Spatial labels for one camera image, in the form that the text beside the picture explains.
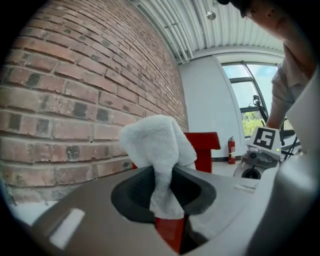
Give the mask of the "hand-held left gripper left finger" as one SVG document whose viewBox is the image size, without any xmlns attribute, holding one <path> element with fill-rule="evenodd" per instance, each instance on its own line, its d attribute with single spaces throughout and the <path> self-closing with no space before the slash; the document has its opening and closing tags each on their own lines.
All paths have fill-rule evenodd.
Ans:
<svg viewBox="0 0 320 256">
<path fill-rule="evenodd" d="M 154 170 L 143 167 L 87 182 L 31 226 L 52 256 L 174 256 L 149 209 Z"/>
</svg>

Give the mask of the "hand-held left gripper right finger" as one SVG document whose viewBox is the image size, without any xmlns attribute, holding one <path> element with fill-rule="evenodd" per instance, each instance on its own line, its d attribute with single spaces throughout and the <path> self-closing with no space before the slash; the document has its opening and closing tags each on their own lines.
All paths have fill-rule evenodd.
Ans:
<svg viewBox="0 0 320 256">
<path fill-rule="evenodd" d="M 174 167 L 170 189 L 184 211 L 180 254 L 220 235 L 252 198 L 258 183 L 257 179 Z"/>
</svg>

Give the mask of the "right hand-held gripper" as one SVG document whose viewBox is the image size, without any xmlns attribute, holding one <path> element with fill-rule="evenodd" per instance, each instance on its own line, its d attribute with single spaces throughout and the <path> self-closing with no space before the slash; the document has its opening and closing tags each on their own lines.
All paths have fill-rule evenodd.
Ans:
<svg viewBox="0 0 320 256">
<path fill-rule="evenodd" d="M 278 129 L 257 127 L 247 143 L 233 177 L 260 180 L 265 169 L 274 168 L 281 158 L 281 140 Z"/>
</svg>

